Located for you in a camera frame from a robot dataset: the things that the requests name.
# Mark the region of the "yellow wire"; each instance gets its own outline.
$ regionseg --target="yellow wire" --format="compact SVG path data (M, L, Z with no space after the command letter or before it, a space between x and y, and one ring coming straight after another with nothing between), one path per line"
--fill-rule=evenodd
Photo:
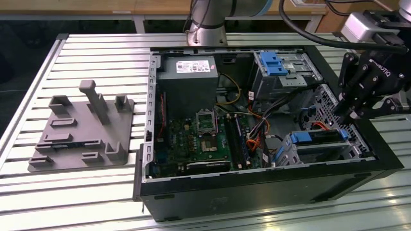
M232 103L234 103L236 101L238 101L240 97L241 97L241 89L240 89L240 86L237 85L237 83L233 81L232 77L229 77L226 74L224 73L220 73L222 76L225 76L232 82L233 84L236 85L237 87L237 90L238 90L238 94L237 94L237 97L233 101L229 101L229 102L224 102L224 103L216 103L216 105L229 105Z

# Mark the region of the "wire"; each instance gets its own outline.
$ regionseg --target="wire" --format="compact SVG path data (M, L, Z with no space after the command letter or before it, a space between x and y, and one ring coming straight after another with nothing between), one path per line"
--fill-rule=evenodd
M404 46L388 46L388 45L377 45L371 43L352 43L352 42L341 42L333 41L324 38L317 37L316 35L311 34L309 32L301 30L296 24L293 24L292 20L288 18L284 12L284 2L285 0L279 0L279 14L284 21L284 23L295 30L295 32L307 38L308 40L329 47L344 48L344 49L353 49L353 50L373 50L373 51L384 51L392 52L399 54L405 54L408 52L408 48Z
M251 149L251 151L253 152L256 150L256 148L259 147L259 143L255 140L246 140L245 144L248 146L248 148Z
M208 4L206 4L206 8L205 8L205 12L204 12L204 16L202 16L202 19L201 19L200 24L197 25L196 30L194 30L194 31L189 31L189 30L186 30L186 31L185 31L186 33L193 33L193 32L196 32L196 31L201 28L201 25L202 25L202 22L204 22L204 20L205 20L205 16L206 16L206 13L208 13L208 9L209 9L209 3L210 3L210 0L208 0Z
M268 135L268 136L269 136L271 138L277 138L277 140L281 141L281 142L284 141L283 138L281 138L280 136L277 136L277 135Z
M182 33L185 32L186 23L188 23L188 20L190 19L190 16L192 16L192 7L193 7L193 5L194 5L196 3L197 3L197 0L194 0L194 2L192 2L192 0L190 0L190 3L189 3L189 12L188 12L186 19L185 19L184 26L182 26Z
M335 9L335 7L332 6L331 2L328 0L325 0L325 5L327 7L329 8L329 10L339 16L343 16L343 17L348 17L351 13L343 13L340 11L337 11L337 9Z
M162 117L162 123L161 123L161 129L157 135L157 139L161 137L162 134L162 129L164 129L164 124L165 124L165 118L164 118L164 99L162 99L162 94L160 95L160 100L161 100L161 117Z
M316 126L321 127L321 129L329 130L329 128L327 127L325 124L323 124L321 121L311 121L311 123L312 123L313 126L316 125Z
M256 116L256 118L263 118L260 115L257 115L256 113L253 113L252 112L252 110L251 110L251 104L248 105L248 112L251 113L251 114L253 114L255 116ZM269 128L271 128L271 124L269 124L269 122L268 122L268 120L264 118L264 121L265 121L265 125L267 125L267 132L269 131Z
M225 112L225 113L252 115L251 113L246 113L246 112L232 112L232 111L226 110L225 108L222 108L222 107L221 107L220 105L217 105L217 104L216 104L216 106L217 106L217 108L220 108L220 110L221 110L222 112Z
M224 102L224 103L216 103L216 105L229 105L229 104L234 103L236 101L238 101L238 99L241 97L241 89L240 89L240 86L237 85L237 83L233 81L232 77L229 77L229 75L226 75L224 73L220 73L220 75L225 76L229 79L229 81L236 85L237 91L238 91L237 97L234 98L233 101Z

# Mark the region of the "aluminum extrusion table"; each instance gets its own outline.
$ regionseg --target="aluminum extrusion table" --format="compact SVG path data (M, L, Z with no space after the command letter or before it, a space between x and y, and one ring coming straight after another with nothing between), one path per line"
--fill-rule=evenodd
M319 34L336 39L331 34ZM293 33L228 34L228 44L311 45ZM136 150L142 142L149 47L185 46L182 34L69 35L56 40L0 140L0 230L65 228L76 231L172 229L387 230L411 228L411 121L408 115L373 122L405 168L336 201L156 223L132 202ZM317 45L339 74L345 50ZM30 173L34 151L50 114L48 102L65 94L82 101L82 79L93 79L106 100L134 100L128 163L120 167Z

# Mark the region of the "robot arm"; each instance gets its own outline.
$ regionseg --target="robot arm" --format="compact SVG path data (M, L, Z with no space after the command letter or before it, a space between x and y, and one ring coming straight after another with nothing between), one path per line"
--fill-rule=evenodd
M226 46L225 17L263 15L273 0L193 0L189 46Z

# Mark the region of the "ventilation grille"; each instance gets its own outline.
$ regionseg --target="ventilation grille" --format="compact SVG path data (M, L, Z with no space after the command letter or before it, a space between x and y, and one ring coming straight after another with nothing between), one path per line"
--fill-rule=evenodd
M351 142L357 143L357 148L361 152L368 151L367 146L364 145L363 139L359 136L356 128L353 125L340 125L337 123L340 117L332 114L333 108L337 104L336 100L332 100L329 97L331 92L327 92L324 88L319 87L315 92L315 97L309 105L315 105L316 113L315 115L308 116L303 114L303 128L305 130L311 129L312 121L321 121L328 127L333 129L343 129L348 132Z

